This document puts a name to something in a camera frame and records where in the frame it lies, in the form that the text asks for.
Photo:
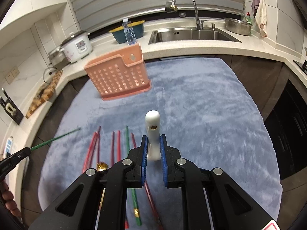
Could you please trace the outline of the person's left hand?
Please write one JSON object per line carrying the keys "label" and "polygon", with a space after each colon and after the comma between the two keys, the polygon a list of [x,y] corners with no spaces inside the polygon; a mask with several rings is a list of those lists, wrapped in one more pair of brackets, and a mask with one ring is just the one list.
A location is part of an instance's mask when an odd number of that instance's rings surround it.
{"label": "person's left hand", "polygon": [[1,181],[1,196],[5,201],[5,207],[10,211],[10,213],[17,218],[21,218],[21,212],[18,209],[17,204],[14,201],[14,196],[5,181]]}

